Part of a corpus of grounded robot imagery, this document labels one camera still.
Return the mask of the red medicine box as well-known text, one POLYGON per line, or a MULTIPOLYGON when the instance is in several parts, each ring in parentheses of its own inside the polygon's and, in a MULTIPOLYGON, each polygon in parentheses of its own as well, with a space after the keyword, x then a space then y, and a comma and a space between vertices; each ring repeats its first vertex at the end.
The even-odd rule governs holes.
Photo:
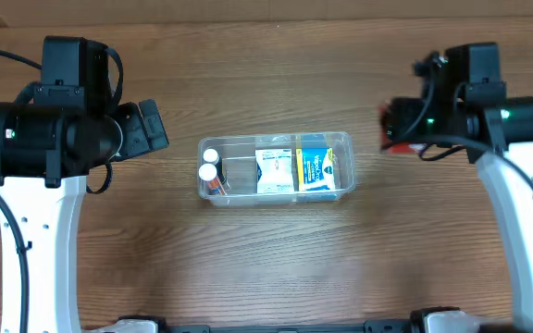
POLYGON ((386 126, 387 111, 387 104, 380 105, 378 107, 378 123, 380 126, 379 139, 381 152, 384 154, 419 154, 426 147, 424 143, 392 143, 389 137, 390 129, 386 126))

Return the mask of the clear plastic container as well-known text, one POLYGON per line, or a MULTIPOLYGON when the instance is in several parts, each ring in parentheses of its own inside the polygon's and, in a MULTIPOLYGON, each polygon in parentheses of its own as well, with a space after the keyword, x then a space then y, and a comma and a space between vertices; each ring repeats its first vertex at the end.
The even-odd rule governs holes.
POLYGON ((208 137, 199 142, 201 198, 215 206, 337 201, 355 188, 344 131, 208 137))

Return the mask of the orange tube white cap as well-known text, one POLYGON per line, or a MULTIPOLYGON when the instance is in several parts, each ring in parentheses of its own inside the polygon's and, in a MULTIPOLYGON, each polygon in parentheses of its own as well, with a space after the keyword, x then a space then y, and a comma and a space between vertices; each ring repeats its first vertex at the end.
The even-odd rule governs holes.
POLYGON ((225 195, 225 188, 218 176, 217 168, 213 164, 202 164, 198 170, 199 178, 205 183, 212 195, 225 195))

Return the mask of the blue VapoDrops box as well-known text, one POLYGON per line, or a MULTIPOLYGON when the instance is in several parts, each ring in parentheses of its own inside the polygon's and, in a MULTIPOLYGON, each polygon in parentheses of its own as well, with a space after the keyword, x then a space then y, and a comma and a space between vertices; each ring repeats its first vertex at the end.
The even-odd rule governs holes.
POLYGON ((334 191, 334 154, 331 148, 296 150, 299 191, 334 191))

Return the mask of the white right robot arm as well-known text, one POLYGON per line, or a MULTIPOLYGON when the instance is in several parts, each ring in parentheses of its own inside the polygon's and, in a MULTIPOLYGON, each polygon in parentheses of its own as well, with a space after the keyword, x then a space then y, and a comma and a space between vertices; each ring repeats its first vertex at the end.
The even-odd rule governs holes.
POLYGON ((395 97, 380 115, 383 150, 439 158, 465 152, 477 169, 501 233, 511 290, 510 322, 480 319, 454 308, 412 314, 414 332, 533 332, 533 96, 511 97, 496 43, 432 52, 414 73, 417 98, 395 97))

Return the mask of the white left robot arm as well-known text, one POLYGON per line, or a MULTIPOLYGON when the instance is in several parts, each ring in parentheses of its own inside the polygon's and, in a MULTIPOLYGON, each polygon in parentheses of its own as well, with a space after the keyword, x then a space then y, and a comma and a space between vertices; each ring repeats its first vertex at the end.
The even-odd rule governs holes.
POLYGON ((96 167, 165 149, 152 100, 122 101, 104 43, 48 36, 40 78, 0 103, 4 332, 78 332, 77 233, 96 167))

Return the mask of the black tube white cap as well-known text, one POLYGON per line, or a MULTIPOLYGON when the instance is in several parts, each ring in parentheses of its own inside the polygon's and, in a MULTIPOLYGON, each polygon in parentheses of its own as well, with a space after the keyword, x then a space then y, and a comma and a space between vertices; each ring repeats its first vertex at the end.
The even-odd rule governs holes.
POLYGON ((209 148, 203 152, 203 161, 207 164, 212 164, 216 170, 217 175, 222 184, 226 182, 226 176, 223 171, 222 158, 219 152, 214 148, 209 148))

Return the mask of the white medicine packet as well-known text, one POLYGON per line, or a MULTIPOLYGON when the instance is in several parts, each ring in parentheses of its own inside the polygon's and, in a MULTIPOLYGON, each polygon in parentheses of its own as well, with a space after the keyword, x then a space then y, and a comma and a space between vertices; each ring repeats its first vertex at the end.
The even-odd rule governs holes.
POLYGON ((294 192, 291 149, 256 150, 255 159, 258 194, 294 192))

